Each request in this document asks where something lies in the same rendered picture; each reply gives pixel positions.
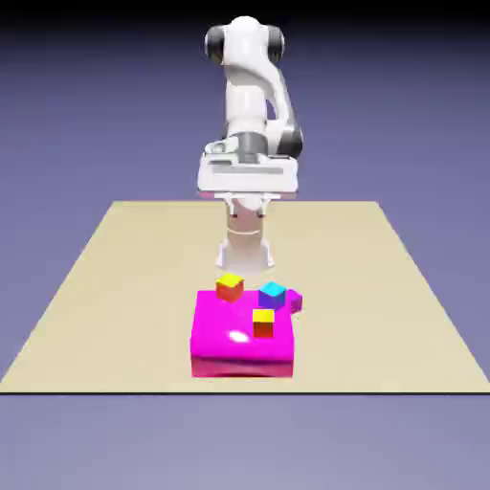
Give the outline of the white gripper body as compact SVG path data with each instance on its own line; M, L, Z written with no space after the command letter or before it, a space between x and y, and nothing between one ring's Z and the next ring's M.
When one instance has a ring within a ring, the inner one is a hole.
M240 163L236 153L204 154L197 187L214 193L292 194L299 187L298 162L293 158L258 155L257 163Z

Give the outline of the large magenta box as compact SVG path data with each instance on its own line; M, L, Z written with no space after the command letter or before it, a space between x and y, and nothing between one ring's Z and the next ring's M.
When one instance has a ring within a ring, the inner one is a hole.
M209 377L290 378L295 360L292 315L287 303L275 310L273 338L255 338L253 310L258 291L234 302L213 291L197 293L189 339L191 375Z

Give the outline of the small orange cube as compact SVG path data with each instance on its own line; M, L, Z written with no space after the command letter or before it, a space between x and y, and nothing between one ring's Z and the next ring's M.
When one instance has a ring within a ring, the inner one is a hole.
M227 302L237 301L244 291L244 278L233 273L225 273L215 284L216 296Z

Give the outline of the small red cube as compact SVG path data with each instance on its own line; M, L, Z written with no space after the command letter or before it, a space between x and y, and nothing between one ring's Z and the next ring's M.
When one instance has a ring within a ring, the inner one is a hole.
M275 311L256 308L253 310L253 333L255 338L273 338Z

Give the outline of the small blue cube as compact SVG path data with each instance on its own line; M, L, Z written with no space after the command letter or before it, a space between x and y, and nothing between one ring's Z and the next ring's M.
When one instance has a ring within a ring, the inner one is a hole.
M262 285L258 289L258 305L265 309L281 309L286 302L287 289L273 281Z

